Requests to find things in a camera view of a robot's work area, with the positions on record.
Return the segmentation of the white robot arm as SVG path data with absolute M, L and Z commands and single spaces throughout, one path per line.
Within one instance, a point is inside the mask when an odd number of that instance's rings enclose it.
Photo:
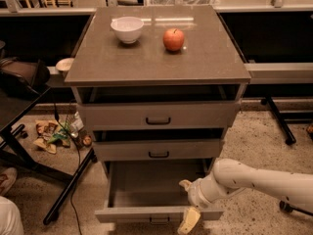
M 204 178 L 179 182 L 191 204 L 184 210 L 179 235 L 187 235 L 201 213 L 216 200 L 231 198 L 250 188 L 280 200 L 284 212 L 313 213 L 313 175 L 250 167 L 232 159 L 220 159 Z

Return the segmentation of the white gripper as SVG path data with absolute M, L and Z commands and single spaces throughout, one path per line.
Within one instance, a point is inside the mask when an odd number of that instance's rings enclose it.
M 177 229 L 179 235 L 188 235 L 192 231 L 201 217 L 199 210 L 208 209 L 215 201 L 231 198 L 243 191 L 243 188 L 219 184 L 211 174 L 193 182 L 181 180 L 179 185 L 188 193 L 188 200 L 192 205 L 184 210 L 183 220 Z

